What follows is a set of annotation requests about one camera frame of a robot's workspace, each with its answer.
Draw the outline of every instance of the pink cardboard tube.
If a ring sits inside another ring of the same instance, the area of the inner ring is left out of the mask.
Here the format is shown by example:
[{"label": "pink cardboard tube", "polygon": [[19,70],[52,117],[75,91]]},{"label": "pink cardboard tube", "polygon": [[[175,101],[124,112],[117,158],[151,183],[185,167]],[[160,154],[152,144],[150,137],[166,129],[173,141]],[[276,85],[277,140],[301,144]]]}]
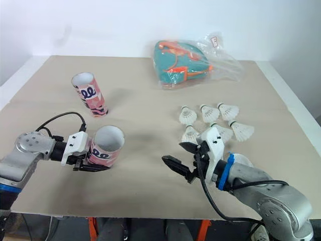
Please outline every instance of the pink cardboard tube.
[{"label": "pink cardboard tube", "polygon": [[108,109],[105,106],[105,99],[101,94],[96,79],[92,73],[76,74],[72,80],[72,85],[85,104],[90,109],[94,117],[102,117],[107,115]]},{"label": "pink cardboard tube", "polygon": [[124,133],[115,126],[103,126],[91,140],[87,160],[90,163],[111,167],[125,143]]}]

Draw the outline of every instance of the blue ring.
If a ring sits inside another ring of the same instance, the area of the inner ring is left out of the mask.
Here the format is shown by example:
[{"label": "blue ring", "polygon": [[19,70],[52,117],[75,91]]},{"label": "blue ring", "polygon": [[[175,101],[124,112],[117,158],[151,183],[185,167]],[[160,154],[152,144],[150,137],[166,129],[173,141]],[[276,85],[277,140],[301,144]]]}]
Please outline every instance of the blue ring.
[{"label": "blue ring", "polygon": [[225,182],[226,182],[226,180],[227,180],[227,178],[229,176],[230,169],[231,169],[234,161],[235,161],[234,154],[231,153],[229,158],[227,159],[227,164],[225,165],[225,168],[224,168],[224,171],[223,171],[220,183],[219,183],[219,190],[223,191],[223,187],[224,187]]},{"label": "blue ring", "polygon": [[1,184],[1,183],[0,183],[0,190],[8,191],[8,192],[15,192],[15,193],[20,193],[22,191],[22,189],[20,189],[20,188],[7,186],[7,185]]}]

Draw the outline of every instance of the black cable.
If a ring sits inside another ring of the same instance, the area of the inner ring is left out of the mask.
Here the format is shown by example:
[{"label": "black cable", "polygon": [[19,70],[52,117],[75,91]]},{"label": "black cable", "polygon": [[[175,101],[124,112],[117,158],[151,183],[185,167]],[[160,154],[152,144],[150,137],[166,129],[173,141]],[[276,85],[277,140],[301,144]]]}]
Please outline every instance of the black cable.
[{"label": "black cable", "polygon": [[39,130],[46,130],[46,131],[48,132],[48,135],[49,135],[50,137],[52,137],[52,134],[51,134],[50,130],[49,130],[47,127],[42,127],[42,128],[39,129]]},{"label": "black cable", "polygon": [[260,224],[257,224],[249,233],[248,237],[246,238],[245,241],[251,241],[251,236],[255,233],[255,231],[257,231],[257,229],[260,227]]},{"label": "black cable", "polygon": [[197,169],[198,169],[198,173],[199,173],[199,177],[201,179],[201,184],[203,187],[203,190],[205,192],[205,195],[208,199],[208,201],[210,202],[210,204],[212,205],[212,207],[214,208],[214,210],[219,214],[219,216],[227,221],[247,221],[247,222],[254,222],[260,225],[264,225],[264,223],[262,221],[256,220],[256,219],[252,219],[252,218],[248,218],[248,217],[228,217],[225,216],[216,206],[215,202],[213,201],[211,194],[209,193],[209,190],[207,189],[206,183],[205,183],[205,179],[203,176],[203,170],[201,168],[201,156],[200,153],[195,154],[195,160],[197,163]]},{"label": "black cable", "polygon": [[59,117],[62,117],[62,116],[64,116],[64,115],[68,115],[68,114],[76,114],[76,115],[78,115],[78,116],[81,118],[81,121],[82,121],[82,125],[81,125],[81,128],[80,128],[80,129],[86,131],[86,121],[85,121],[84,117],[82,117],[81,114],[79,114],[79,113],[77,113],[77,112],[73,112],[73,111],[71,111],[71,112],[66,112],[66,113],[62,113],[62,114],[56,115],[55,117],[52,117],[51,119],[49,119],[49,120],[47,120],[45,123],[43,123],[41,126],[39,126],[39,127],[36,129],[36,131],[38,132],[38,131],[39,131],[40,129],[42,129],[46,124],[52,122],[53,120],[55,120],[55,119],[57,119],[57,118],[59,118]]},{"label": "black cable", "polygon": [[265,181],[257,181],[257,182],[247,182],[240,185],[236,185],[236,186],[233,186],[231,190],[233,191],[244,187],[257,186],[262,184],[283,184],[285,186],[289,185],[287,182],[280,181],[280,180],[265,180]]},{"label": "black cable", "polygon": [[30,241],[32,241],[32,236],[31,236],[31,232],[30,232],[29,226],[28,226],[28,224],[27,224],[27,220],[26,220],[26,218],[25,218],[25,216],[24,216],[23,213],[22,213],[21,215],[22,215],[22,218],[24,219],[24,222],[25,222],[25,224],[26,224],[27,231],[28,231],[29,237],[30,237]]}]

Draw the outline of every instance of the table edge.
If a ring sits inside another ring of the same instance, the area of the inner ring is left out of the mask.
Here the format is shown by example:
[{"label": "table edge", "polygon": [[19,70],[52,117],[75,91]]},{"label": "table edge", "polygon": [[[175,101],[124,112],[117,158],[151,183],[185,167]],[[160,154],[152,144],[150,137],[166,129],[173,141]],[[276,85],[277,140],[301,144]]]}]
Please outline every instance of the table edge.
[{"label": "table edge", "polygon": [[255,61],[321,157],[321,127],[269,61]]},{"label": "table edge", "polygon": [[49,55],[35,55],[29,58],[16,73],[14,73],[2,86],[0,86],[0,111],[10,103],[14,95],[50,58]]}]

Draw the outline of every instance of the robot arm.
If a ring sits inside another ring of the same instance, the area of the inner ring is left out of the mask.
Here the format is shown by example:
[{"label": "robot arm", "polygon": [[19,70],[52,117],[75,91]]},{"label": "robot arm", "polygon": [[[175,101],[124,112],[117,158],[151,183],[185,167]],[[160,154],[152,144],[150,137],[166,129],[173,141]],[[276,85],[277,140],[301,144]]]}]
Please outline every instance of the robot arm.
[{"label": "robot arm", "polygon": [[196,168],[193,172],[172,156],[163,156],[163,161],[189,183],[196,177],[207,185],[215,183],[220,190],[228,191],[253,208],[274,238],[280,241],[312,239],[313,229],[308,219],[312,207],[302,193],[285,182],[272,180],[258,168],[238,162],[233,154],[227,162],[223,161],[224,144],[215,127],[202,133],[197,141],[199,145],[180,143],[186,151],[194,154]]},{"label": "robot arm", "polygon": [[62,165],[74,165],[74,171],[97,172],[108,167],[85,164],[89,150],[89,137],[81,131],[71,135],[68,142],[62,137],[47,137],[34,131],[20,135],[14,149],[0,162],[0,240],[13,202],[22,191],[39,160],[61,161]]}]

